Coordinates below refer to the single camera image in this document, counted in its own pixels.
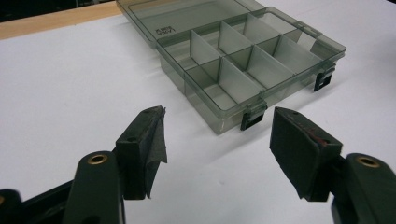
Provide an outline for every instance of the screw hole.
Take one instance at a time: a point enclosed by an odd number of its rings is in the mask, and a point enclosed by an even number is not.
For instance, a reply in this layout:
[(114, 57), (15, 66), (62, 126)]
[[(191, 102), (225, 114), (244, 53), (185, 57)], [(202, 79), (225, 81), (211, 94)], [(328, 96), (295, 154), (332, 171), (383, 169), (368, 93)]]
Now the screw hole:
[(107, 161), (107, 155), (94, 155), (88, 159), (88, 164), (97, 165)]
[(374, 161), (373, 159), (367, 158), (367, 157), (358, 157), (358, 162), (361, 163), (362, 165), (371, 167), (371, 168), (378, 168), (379, 163)]

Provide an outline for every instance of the transparent organizer box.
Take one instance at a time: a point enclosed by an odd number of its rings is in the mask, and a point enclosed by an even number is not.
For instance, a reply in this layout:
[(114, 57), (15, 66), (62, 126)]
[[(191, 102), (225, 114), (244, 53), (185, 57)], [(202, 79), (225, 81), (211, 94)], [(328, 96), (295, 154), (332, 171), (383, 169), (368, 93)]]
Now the transparent organizer box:
[(245, 130), (315, 82), (330, 83), (346, 48), (249, 0), (117, 0), (161, 55), (163, 71), (215, 133)]

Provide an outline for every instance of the white table surface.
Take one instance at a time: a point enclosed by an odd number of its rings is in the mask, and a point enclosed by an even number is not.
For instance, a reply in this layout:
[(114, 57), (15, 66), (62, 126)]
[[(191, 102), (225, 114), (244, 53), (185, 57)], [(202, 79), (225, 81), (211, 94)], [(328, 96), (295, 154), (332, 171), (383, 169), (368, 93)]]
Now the white table surface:
[[(396, 170), (396, 5), (385, 0), (260, 1), (347, 47), (321, 91), (277, 104)], [(24, 200), (74, 178), (78, 161), (112, 150), (139, 111), (166, 107), (168, 164), (152, 199), (126, 202), (127, 223), (332, 223), (269, 149), (274, 108), (259, 124), (215, 135), (121, 15), (0, 41), (0, 189)]]

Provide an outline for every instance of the compartment divider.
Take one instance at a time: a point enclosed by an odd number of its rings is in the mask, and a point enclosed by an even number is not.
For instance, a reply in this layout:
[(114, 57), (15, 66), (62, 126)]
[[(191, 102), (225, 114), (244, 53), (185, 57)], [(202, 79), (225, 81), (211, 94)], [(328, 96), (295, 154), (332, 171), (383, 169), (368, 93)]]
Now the compartment divider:
[(212, 105), (213, 109), (216, 108), (216, 111), (227, 110), (237, 105), (235, 99), (217, 81), (213, 80), (213, 77), (202, 66), (187, 71), (186, 81), (196, 89), (195, 93), (206, 104)]
[(190, 54), (198, 64), (209, 63), (220, 57), (220, 54), (193, 30), (191, 30)]
[(265, 89), (270, 89), (294, 76), (289, 68), (257, 46), (254, 46), (251, 52), (247, 72)]
[(236, 31), (232, 26), (225, 21), (221, 22), (218, 46), (224, 53), (235, 53), (241, 49), (247, 49), (251, 45), (251, 41)]
[(263, 21), (260, 21), (250, 13), (247, 14), (247, 22), (245, 24), (244, 36), (254, 44), (258, 44), (265, 40), (280, 35), (276, 29)]
[(280, 37), (279, 43), (276, 46), (274, 58), (296, 74), (322, 61), (318, 56), (304, 49), (285, 35)]
[(221, 58), (219, 85), (239, 104), (254, 95), (262, 88), (246, 76), (226, 58)]
[(225, 57), (233, 62), (240, 70), (246, 71), (248, 69), (248, 62), (251, 57), (253, 46), (246, 49), (241, 49), (235, 53), (226, 55)]

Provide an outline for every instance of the wooden surface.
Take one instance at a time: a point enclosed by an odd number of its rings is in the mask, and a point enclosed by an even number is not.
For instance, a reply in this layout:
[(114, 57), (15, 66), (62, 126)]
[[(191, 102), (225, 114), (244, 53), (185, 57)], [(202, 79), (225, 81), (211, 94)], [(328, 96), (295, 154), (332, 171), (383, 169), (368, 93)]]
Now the wooden surface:
[(29, 35), (85, 21), (94, 21), (121, 14), (116, 2), (108, 2), (91, 7), (81, 7), (31, 18), (0, 23), (0, 39), (19, 35)]

